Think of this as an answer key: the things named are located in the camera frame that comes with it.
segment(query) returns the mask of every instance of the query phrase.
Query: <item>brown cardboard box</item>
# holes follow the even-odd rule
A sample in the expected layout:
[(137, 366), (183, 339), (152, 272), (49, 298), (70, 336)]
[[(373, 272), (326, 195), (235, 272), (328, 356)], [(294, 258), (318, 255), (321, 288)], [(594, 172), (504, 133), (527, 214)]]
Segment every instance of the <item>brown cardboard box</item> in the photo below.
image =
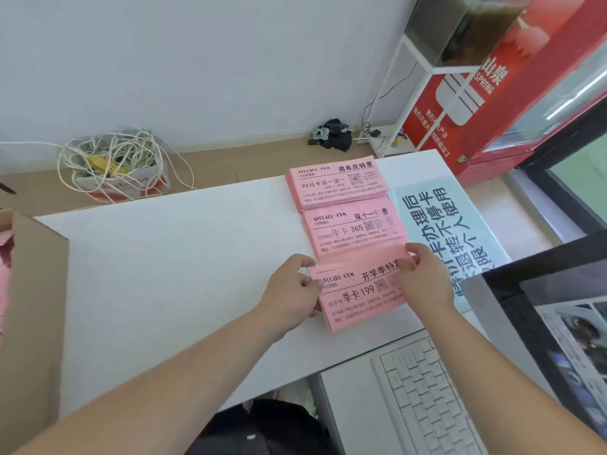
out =
[(13, 230), (9, 306), (0, 345), (0, 455), (57, 421), (69, 242), (16, 210), (0, 210)]

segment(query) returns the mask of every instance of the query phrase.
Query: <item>hand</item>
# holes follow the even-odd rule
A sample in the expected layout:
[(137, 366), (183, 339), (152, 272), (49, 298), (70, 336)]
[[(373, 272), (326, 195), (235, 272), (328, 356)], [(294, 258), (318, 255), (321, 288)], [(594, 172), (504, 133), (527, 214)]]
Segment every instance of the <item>hand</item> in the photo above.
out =
[(415, 314), (424, 322), (428, 315), (454, 309), (451, 275), (443, 261), (425, 244), (407, 243), (405, 249), (414, 255), (398, 261), (401, 290)]
[(299, 273), (300, 268), (314, 265), (316, 260), (297, 253), (270, 276), (256, 309), (264, 313), (272, 328), (276, 329), (277, 339), (299, 326), (308, 316), (318, 315), (315, 306), (323, 283)]

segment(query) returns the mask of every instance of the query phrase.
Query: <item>blue paper with black text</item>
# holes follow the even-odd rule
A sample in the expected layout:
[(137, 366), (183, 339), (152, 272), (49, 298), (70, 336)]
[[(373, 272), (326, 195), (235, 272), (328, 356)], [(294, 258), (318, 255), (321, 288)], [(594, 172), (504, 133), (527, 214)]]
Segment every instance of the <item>blue paper with black text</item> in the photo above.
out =
[(389, 192), (409, 241), (427, 244), (451, 272), (455, 306), (470, 310), (459, 283), (510, 262), (481, 214), (451, 176)]

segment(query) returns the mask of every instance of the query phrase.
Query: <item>yellow object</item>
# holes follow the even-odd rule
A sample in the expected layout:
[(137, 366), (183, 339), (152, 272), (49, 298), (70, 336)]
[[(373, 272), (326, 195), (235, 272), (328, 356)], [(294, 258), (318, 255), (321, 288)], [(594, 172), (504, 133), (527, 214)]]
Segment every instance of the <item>yellow object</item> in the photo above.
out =
[(129, 170), (125, 167), (118, 168), (118, 164), (114, 161), (109, 161), (107, 158), (103, 156), (88, 156), (87, 160), (89, 160), (90, 165), (102, 172), (105, 172), (107, 169), (107, 164), (109, 163), (110, 169), (109, 174), (114, 175), (116, 172), (119, 174), (127, 174)]

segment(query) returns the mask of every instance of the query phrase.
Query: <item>black pants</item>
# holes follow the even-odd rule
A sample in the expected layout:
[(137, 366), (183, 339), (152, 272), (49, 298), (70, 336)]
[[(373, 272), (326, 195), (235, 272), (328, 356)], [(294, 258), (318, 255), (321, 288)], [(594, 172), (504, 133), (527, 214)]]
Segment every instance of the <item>black pants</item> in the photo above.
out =
[(335, 455), (322, 425), (304, 407), (272, 399), (216, 414), (186, 455)]

